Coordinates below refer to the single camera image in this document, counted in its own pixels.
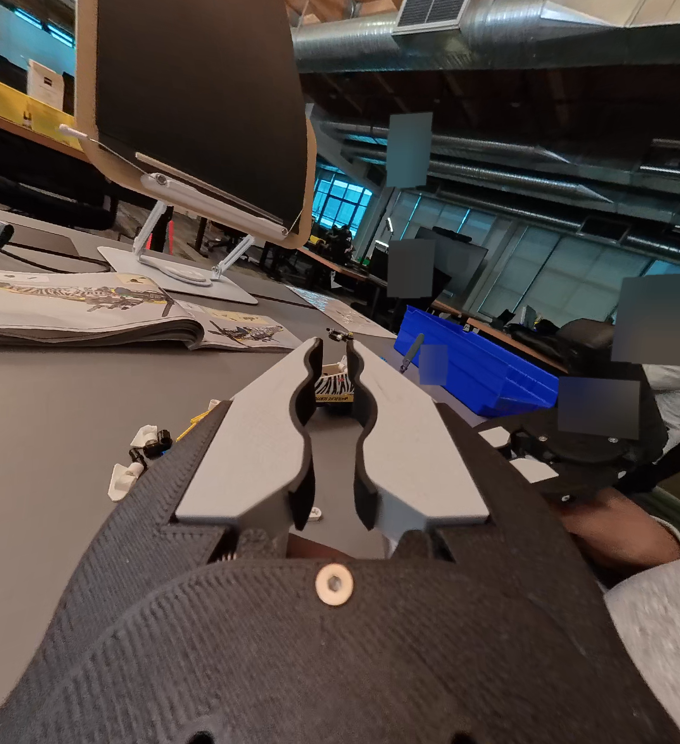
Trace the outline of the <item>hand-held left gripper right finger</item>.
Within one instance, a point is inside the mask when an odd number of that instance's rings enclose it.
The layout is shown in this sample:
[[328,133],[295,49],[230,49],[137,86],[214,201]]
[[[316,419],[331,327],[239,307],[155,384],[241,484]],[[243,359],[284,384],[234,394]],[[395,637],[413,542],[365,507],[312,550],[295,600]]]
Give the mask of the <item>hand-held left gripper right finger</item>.
[[490,511],[436,402],[359,341],[347,342],[354,386],[354,504],[388,555],[410,531],[480,525]]

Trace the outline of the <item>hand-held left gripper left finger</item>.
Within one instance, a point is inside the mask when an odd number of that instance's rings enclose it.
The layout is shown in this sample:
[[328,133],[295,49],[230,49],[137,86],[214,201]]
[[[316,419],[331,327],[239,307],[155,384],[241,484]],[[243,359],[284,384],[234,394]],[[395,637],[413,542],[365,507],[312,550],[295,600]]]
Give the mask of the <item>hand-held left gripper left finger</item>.
[[229,402],[178,504],[188,525],[303,530],[316,493],[307,423],[324,344],[313,337]]

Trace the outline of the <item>zebra striped lego helicopter model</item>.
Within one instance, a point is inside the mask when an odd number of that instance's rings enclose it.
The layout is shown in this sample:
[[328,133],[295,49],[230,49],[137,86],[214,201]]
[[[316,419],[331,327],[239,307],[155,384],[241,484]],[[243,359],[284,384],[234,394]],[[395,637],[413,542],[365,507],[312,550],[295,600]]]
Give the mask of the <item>zebra striped lego helicopter model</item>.
[[[424,341],[423,333],[415,337],[413,344],[402,358],[399,368],[401,375],[406,373]],[[348,409],[354,402],[354,384],[350,377],[346,354],[339,362],[322,367],[321,375],[315,384],[315,396],[318,405],[343,406]]]

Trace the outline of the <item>person's right forearm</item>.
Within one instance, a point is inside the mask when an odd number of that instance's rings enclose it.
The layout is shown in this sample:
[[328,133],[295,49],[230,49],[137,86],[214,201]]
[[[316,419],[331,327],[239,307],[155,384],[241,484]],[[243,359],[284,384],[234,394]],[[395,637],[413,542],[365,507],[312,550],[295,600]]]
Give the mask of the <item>person's right forearm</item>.
[[[680,544],[680,532],[655,518]],[[604,592],[626,651],[680,729],[680,559],[637,573]]]

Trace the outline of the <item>yellow lego axle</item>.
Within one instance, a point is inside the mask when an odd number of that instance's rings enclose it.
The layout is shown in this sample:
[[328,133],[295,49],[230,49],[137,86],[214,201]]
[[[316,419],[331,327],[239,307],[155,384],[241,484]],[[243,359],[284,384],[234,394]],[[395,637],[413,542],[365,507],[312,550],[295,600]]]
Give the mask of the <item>yellow lego axle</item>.
[[183,433],[177,436],[176,441],[180,441],[183,437],[185,437],[188,433],[190,433],[198,425],[200,421],[202,421],[211,411],[213,411],[220,404],[221,404],[220,400],[212,399],[209,402],[206,411],[200,414],[197,414],[195,417],[193,417],[190,421],[190,425],[188,426],[188,428]]

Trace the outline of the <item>white lego connector piece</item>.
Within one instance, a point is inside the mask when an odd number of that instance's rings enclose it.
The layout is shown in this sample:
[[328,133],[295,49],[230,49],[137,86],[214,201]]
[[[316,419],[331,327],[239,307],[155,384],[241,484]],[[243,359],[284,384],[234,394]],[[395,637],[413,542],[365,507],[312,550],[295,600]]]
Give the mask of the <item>white lego connector piece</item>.
[[124,499],[145,470],[145,465],[138,461],[128,465],[116,463],[112,470],[108,488],[110,500],[113,503],[118,503]]

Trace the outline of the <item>lego instruction booklet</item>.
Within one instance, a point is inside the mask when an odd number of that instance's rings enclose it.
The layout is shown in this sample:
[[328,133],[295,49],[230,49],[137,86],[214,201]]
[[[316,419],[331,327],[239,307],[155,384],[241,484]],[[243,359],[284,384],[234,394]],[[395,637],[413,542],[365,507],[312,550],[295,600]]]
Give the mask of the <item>lego instruction booklet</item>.
[[0,271],[0,345],[112,347],[156,342],[188,350],[291,351],[277,321],[177,301],[140,274]]

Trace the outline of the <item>person's right hand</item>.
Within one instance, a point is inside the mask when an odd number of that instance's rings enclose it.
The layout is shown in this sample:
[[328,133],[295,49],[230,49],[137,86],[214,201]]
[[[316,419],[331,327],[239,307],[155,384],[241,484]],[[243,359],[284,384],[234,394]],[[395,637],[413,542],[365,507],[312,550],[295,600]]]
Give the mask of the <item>person's right hand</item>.
[[680,539],[612,487],[600,489],[587,503],[550,507],[583,556],[612,586],[680,560]]

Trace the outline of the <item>blue plastic bin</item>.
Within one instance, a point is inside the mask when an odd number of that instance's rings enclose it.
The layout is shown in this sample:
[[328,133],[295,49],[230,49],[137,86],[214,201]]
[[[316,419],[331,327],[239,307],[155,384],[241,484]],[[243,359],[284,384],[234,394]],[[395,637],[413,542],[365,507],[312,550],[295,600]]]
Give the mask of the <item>blue plastic bin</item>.
[[423,335],[448,350],[444,388],[480,417],[504,417],[553,408],[558,377],[473,331],[408,305],[394,349],[405,354]]

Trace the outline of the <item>printed paper sheet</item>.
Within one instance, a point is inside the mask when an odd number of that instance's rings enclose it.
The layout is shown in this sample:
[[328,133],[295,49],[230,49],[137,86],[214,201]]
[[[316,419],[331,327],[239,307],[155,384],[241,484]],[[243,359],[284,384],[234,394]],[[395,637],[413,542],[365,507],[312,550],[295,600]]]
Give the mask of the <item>printed paper sheet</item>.
[[381,339],[396,338],[396,335],[391,331],[334,297],[292,285],[288,285],[287,288],[305,300],[310,306],[323,313],[335,325],[352,332],[354,335],[373,336]]

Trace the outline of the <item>large black display screen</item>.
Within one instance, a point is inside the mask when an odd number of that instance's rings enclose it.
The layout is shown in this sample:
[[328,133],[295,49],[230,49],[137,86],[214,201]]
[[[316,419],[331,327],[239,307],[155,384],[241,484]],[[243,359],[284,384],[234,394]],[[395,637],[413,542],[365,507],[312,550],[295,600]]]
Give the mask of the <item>large black display screen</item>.
[[435,243],[434,287],[456,303],[467,298],[482,270],[487,250],[475,245],[473,237],[455,231],[420,226],[417,239]]

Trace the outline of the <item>laptop on white stand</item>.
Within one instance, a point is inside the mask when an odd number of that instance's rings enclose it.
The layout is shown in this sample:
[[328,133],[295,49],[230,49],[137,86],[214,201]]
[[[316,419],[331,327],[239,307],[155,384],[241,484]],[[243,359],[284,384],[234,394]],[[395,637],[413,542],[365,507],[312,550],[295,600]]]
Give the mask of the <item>laptop on white stand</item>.
[[[257,241],[297,249],[312,226],[316,135],[284,2],[78,1],[76,138],[103,175],[155,204],[118,273],[256,305],[227,270]],[[245,236],[214,269],[147,250],[169,207]]]

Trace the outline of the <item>row of yellow boxes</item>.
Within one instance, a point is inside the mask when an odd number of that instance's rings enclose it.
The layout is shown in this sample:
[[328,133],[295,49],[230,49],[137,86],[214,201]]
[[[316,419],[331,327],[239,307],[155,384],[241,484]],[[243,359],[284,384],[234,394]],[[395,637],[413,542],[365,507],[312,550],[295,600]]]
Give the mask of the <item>row of yellow boxes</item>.
[[81,152],[75,137],[75,79],[29,61],[27,69],[0,56],[0,129],[59,151]]

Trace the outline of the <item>silver ventilation duct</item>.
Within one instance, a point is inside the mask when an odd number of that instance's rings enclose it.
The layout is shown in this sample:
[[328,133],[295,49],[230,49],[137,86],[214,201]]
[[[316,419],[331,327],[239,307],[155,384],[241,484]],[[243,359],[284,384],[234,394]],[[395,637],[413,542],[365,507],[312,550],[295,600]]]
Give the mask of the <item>silver ventilation duct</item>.
[[603,2],[403,2],[396,13],[292,32],[301,72],[535,69],[624,32]]

